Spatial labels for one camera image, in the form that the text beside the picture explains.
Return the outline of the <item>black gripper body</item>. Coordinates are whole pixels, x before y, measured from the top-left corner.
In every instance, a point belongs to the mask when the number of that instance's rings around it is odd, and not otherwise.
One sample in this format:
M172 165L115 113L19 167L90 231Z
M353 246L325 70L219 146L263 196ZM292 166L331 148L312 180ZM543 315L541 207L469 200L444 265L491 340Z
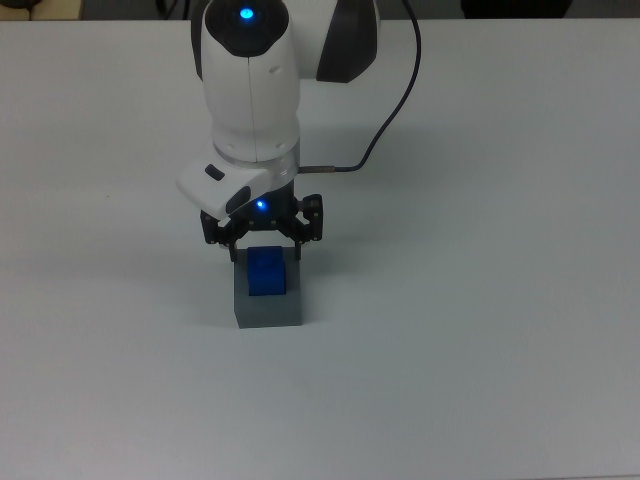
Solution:
M246 224L253 231L275 230L276 224L292 220L298 213L295 182L267 192L235 211L230 222L238 227Z

